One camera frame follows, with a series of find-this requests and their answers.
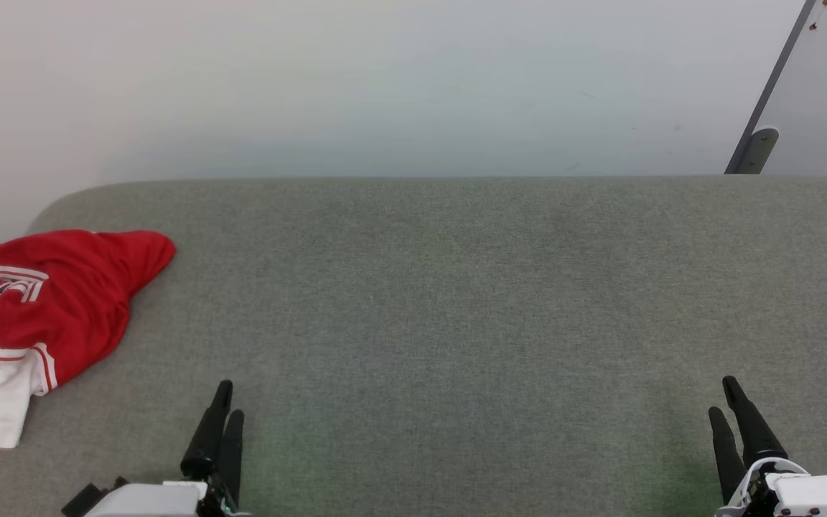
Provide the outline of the red and white shirt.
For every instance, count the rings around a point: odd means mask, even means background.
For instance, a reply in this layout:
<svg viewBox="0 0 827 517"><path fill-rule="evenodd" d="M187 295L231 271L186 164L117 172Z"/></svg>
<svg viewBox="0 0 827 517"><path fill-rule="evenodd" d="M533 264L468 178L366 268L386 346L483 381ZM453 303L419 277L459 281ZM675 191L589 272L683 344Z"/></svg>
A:
<svg viewBox="0 0 827 517"><path fill-rule="evenodd" d="M33 396L118 347L131 299L174 255L154 231L72 229L0 244L0 449L19 445Z"/></svg>

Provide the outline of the grey fabric sofa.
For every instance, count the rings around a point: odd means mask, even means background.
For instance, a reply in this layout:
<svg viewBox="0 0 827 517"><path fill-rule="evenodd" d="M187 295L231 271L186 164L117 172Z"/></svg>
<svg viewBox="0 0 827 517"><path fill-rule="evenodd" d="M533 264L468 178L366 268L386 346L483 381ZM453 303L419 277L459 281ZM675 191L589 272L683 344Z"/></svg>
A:
<svg viewBox="0 0 827 517"><path fill-rule="evenodd" d="M0 517L177 477L224 379L257 517L710 517L728 374L827 473L825 179L128 183L61 228L177 254L33 400Z"/></svg>

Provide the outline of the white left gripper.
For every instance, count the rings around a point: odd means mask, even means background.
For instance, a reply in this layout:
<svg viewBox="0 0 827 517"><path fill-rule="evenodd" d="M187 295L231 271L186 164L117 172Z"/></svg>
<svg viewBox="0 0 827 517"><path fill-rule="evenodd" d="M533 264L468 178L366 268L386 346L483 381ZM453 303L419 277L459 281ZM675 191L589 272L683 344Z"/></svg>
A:
<svg viewBox="0 0 827 517"><path fill-rule="evenodd" d="M203 481L127 483L106 492L83 517L251 517L236 510L242 484L244 413L230 413L232 398L233 382L221 381L181 460L185 478L205 480L218 471L225 490Z"/></svg>

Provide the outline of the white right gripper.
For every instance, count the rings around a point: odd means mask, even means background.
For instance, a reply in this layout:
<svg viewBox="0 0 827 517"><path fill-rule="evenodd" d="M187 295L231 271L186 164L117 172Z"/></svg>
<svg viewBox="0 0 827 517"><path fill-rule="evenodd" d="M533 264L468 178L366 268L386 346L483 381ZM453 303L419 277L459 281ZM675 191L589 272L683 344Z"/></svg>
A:
<svg viewBox="0 0 827 517"><path fill-rule="evenodd" d="M726 504L715 517L827 517L827 475L811 475L788 460L790 455L734 376L723 377L722 388L744 449L741 458L723 411L709 408L716 474Z"/></svg>

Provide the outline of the grey metal bar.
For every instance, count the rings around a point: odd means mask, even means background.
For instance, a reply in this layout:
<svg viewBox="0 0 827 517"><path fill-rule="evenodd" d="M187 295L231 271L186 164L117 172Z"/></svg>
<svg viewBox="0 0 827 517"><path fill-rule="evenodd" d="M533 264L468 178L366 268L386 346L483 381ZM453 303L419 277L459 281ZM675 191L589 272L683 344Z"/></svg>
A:
<svg viewBox="0 0 827 517"><path fill-rule="evenodd" d="M765 113L772 92L774 92L775 86L777 86L779 78L792 55L795 44L800 39L800 34L806 27L808 17L813 13L818 2L820 0L801 0L800 13L798 13L790 34L785 40L785 44L777 57L777 62L772 68L754 110L749 116L731 159L726 164L724 174L760 174L765 164L767 164L779 139L779 131L772 126L762 126L760 124L762 114Z"/></svg>

